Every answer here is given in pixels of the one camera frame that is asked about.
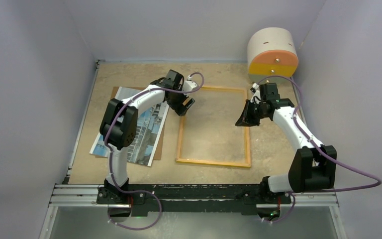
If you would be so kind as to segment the yellow wooden picture frame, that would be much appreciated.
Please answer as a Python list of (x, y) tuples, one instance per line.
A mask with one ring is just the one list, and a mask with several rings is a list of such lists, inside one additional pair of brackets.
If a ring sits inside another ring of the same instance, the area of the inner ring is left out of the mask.
[(180, 120), (176, 162), (251, 167), (249, 129), (235, 126), (247, 90), (205, 86), (194, 96), (196, 103)]

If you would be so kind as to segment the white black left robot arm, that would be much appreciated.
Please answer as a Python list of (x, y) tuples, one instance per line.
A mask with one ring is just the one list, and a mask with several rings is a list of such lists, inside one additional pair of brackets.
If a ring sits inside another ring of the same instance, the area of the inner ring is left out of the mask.
[(159, 103), (167, 105), (179, 116), (184, 116), (194, 104), (190, 93), (198, 91), (203, 83), (187, 78), (177, 71), (169, 70), (167, 75), (152, 81), (139, 93), (122, 100), (111, 99), (106, 107), (99, 132), (109, 150), (108, 175), (104, 188), (117, 204), (128, 199), (127, 151), (133, 142), (139, 116)]

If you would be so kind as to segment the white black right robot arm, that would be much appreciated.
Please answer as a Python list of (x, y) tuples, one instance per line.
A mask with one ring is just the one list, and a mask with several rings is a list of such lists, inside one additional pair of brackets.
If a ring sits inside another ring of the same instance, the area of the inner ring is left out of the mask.
[(281, 98), (275, 83), (253, 84), (253, 96), (246, 100), (236, 126), (259, 126), (262, 119), (269, 118), (286, 135), (295, 150), (294, 159), (287, 174), (266, 176), (259, 189), (260, 198), (272, 202), (285, 192), (310, 192), (331, 189), (335, 182), (336, 149), (324, 145), (314, 137), (288, 98)]

